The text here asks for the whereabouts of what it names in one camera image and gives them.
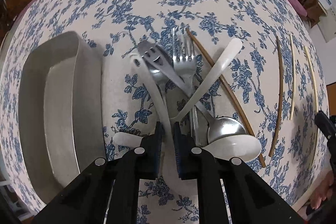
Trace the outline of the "right hand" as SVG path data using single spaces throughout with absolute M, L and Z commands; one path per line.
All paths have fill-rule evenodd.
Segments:
M 334 174 L 329 171 L 322 182 L 315 188 L 310 196 L 310 206 L 316 210 L 321 206 L 322 201 L 330 199 L 333 194 Z

